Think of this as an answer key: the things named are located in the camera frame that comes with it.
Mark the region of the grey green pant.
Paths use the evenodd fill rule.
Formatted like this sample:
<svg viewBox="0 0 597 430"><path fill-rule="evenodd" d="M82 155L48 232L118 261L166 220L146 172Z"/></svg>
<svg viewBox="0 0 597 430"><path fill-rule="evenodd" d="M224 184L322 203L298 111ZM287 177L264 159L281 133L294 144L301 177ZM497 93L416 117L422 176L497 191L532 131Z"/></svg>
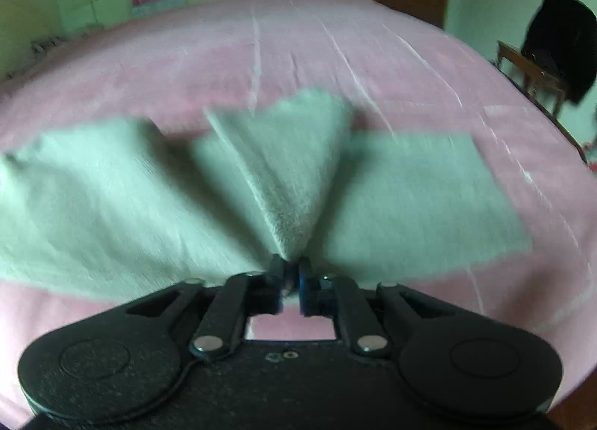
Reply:
<svg viewBox="0 0 597 430"><path fill-rule="evenodd" d="M371 286L531 248L471 136L357 131L354 117L305 90L210 112L194 139L141 119L45 132L1 156L1 276L123 300L274 256Z"/></svg>

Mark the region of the pink quilted bedspread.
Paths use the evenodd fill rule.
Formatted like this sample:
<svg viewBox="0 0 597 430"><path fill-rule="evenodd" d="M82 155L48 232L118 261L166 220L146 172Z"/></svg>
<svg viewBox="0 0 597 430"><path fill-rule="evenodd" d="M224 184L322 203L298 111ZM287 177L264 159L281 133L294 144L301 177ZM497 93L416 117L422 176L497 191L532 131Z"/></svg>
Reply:
<svg viewBox="0 0 597 430"><path fill-rule="evenodd" d="M421 289L550 341L562 397L584 383L596 365L595 177L488 61L418 19L367 0L225 0L134 21L5 83L1 145L109 116L193 135L209 109L269 106L307 87L362 106L365 129L472 135L534 247Z"/></svg>

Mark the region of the wooden chair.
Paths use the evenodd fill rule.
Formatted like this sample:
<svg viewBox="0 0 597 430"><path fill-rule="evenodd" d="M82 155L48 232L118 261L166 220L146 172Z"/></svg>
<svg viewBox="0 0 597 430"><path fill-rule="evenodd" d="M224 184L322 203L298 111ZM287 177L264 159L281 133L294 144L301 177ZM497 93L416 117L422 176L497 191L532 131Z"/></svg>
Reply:
<svg viewBox="0 0 597 430"><path fill-rule="evenodd" d="M518 84L512 77L502 70L502 64L508 61L522 73L522 83ZM560 123L559 116L567 99L567 89L557 76L553 76L538 67L531 60L525 58L517 49L502 41L497 42L496 59L493 65L507 77L507 79L547 118L551 121L563 136L573 145L582 161L588 165L585 151L581 144L566 130ZM554 104L551 109L544 106L538 99L539 92L549 93L554 97Z"/></svg>

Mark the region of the black garment on chair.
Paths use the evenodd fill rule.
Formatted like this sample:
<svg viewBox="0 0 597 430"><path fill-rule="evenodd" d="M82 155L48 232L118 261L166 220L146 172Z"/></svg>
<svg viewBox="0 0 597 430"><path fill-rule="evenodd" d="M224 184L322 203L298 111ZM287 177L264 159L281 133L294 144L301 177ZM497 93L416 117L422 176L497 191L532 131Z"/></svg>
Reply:
<svg viewBox="0 0 597 430"><path fill-rule="evenodd" d="M521 54L560 79L567 100L581 102L596 80L596 16L580 0L543 0Z"/></svg>

